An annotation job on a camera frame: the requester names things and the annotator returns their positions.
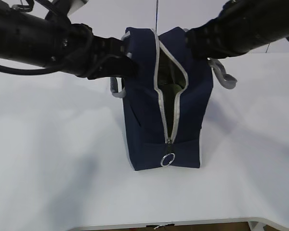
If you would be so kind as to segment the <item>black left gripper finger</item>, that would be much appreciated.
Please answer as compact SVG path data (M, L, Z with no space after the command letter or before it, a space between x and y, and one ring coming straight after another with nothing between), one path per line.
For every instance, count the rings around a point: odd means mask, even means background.
M101 58L107 55L127 56L127 50L124 41L117 38L103 38L94 36L93 54Z
M134 77L138 72L138 64L128 57L107 58L96 72L96 78Z

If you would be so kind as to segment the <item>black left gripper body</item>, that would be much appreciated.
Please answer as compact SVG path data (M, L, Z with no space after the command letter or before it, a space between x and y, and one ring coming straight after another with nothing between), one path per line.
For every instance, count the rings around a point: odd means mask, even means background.
M104 57L97 57L93 54L93 38L92 29L85 24L79 25L80 32L84 33L85 43L80 45L79 62L81 63L80 78L97 79L96 72L101 64L110 57L120 58L114 55L107 55Z

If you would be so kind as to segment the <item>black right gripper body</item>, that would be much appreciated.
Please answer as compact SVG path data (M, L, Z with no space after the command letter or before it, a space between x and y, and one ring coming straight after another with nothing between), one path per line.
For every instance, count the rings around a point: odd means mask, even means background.
M224 59L234 56L233 51L226 45L224 31L216 18L188 30L185 41L194 59Z

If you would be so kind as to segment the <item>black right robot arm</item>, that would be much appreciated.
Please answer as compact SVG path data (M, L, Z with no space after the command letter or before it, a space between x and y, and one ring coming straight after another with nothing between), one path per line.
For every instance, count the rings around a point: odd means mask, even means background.
M219 15L185 34L195 59L224 59L289 37L289 0L229 0Z

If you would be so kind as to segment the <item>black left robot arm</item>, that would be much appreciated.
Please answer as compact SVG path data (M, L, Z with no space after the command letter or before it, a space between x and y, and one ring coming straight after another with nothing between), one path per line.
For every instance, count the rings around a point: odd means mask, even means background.
M0 72L37 76L64 72L89 80L132 77L137 64L129 58L124 42L95 36L85 24L74 24L69 16L85 6L85 0L41 0L45 18L31 14L35 2L10 6L0 0L0 58L31 64L34 69L0 65Z

